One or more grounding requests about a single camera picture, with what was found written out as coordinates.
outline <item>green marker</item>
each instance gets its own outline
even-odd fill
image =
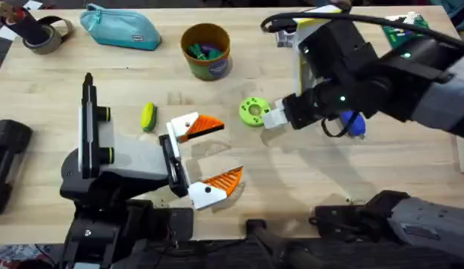
[[[200,45],[195,43],[190,45],[187,50],[198,60],[207,60],[207,57],[203,54],[202,50],[200,49]]]

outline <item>black cable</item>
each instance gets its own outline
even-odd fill
[[[271,258],[270,253],[267,250],[267,247],[256,236],[255,236],[255,242],[259,246],[259,249],[262,251],[263,256],[267,260],[267,263],[270,269],[275,269],[275,264],[273,263],[273,260]]]
[[[358,115],[359,115],[359,112],[353,112],[353,115],[351,115],[350,120],[348,120],[348,122],[343,127],[341,132],[339,132],[338,134],[331,134],[330,131],[328,131],[326,118],[321,120],[321,128],[323,129],[324,134],[326,134],[329,137],[342,137],[348,132],[348,130],[350,129],[351,125],[354,123]]]
[[[218,247],[215,247],[214,249],[212,250],[207,250],[205,252],[206,255],[210,254],[210,253],[215,253],[219,250],[223,250],[223,249],[226,249],[226,248],[229,248],[229,247],[233,247],[233,246],[237,246],[239,244],[242,244],[244,242],[246,242],[247,239],[241,239],[239,241],[234,241],[232,243],[229,243],[229,244],[224,244],[224,245],[221,245],[221,246],[218,246]],[[153,251],[157,252],[158,254],[160,255],[163,255],[163,256],[169,256],[169,257],[174,257],[174,258],[184,258],[184,257],[191,257],[191,256],[199,256],[201,255],[201,253],[187,253],[187,254],[174,254],[174,253],[167,253],[165,250],[164,251],[160,251],[160,250],[157,250],[155,249],[154,247],[150,247]]]
[[[351,232],[359,232],[359,228],[357,227],[352,227],[352,226],[348,226],[346,224],[342,224],[342,223],[336,223],[334,221],[331,221],[331,220],[327,220],[327,219],[324,219],[322,217],[310,217],[308,219],[308,221],[310,222],[310,224],[312,225],[315,225],[317,226],[318,223],[322,222],[322,223],[327,223],[331,226],[334,226],[334,227],[338,227],[338,228],[341,228],[341,229],[344,229],[344,230],[348,230],[348,231],[351,231]]]
[[[171,244],[168,244],[167,247],[165,248],[164,252],[163,252],[161,255],[158,256],[157,261],[155,262],[155,265],[154,265],[153,269],[157,269],[157,268],[158,268],[158,266],[160,265],[160,262],[161,262],[162,259],[164,258],[164,254],[167,253],[167,250],[169,250],[170,245],[171,245]]]
[[[34,246],[37,248],[37,250],[39,250],[39,252],[41,254],[43,254],[52,263],[52,266],[55,266],[55,262],[51,258],[51,256],[49,256],[44,250],[41,250],[40,247],[37,244],[34,244]]]
[[[264,19],[260,27],[262,28],[263,31],[272,33],[275,31],[282,30],[282,29],[273,28],[272,26],[266,27],[266,24],[274,20],[278,20],[278,19],[293,19],[293,18],[343,19],[343,20],[350,20],[350,21],[355,21],[355,22],[367,22],[367,23],[376,24],[376,25],[391,26],[394,28],[413,31],[418,34],[424,34],[428,37],[434,38],[435,40],[438,40],[443,43],[447,43],[449,45],[456,47],[457,49],[462,49],[464,51],[464,42],[456,38],[450,37],[447,34],[441,34],[437,31],[423,28],[421,26],[411,25],[411,24],[402,23],[402,22],[395,22],[395,21],[378,18],[374,16],[364,16],[364,15],[355,15],[355,14],[347,14],[347,13],[315,13],[315,12],[280,13],[280,14],[269,16],[268,18]]]

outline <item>teal pencil case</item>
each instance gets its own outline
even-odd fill
[[[154,50],[161,42],[154,25],[135,11],[88,4],[80,20],[90,36],[101,45]]]

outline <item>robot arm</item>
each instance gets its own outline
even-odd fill
[[[315,14],[336,15],[310,17]],[[462,47],[420,36],[379,58],[352,22],[332,20],[298,49],[320,83],[278,100],[276,109],[262,117],[266,128],[289,122],[301,129],[322,120],[325,129],[324,120],[342,111],[367,118],[381,111],[464,137]]]

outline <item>blue object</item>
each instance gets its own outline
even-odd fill
[[[353,116],[352,111],[345,111],[341,112],[339,114],[339,120],[341,121],[341,124],[343,126],[346,126],[348,122],[350,121],[351,116]],[[366,124],[365,120],[361,116],[361,114],[358,114],[358,117],[354,121],[353,124],[351,124],[350,128],[348,129],[348,134],[352,137],[357,137],[360,135],[364,135],[366,133]]]
[[[80,20],[90,36],[102,45],[154,50],[161,42],[154,25],[135,11],[88,4]]]

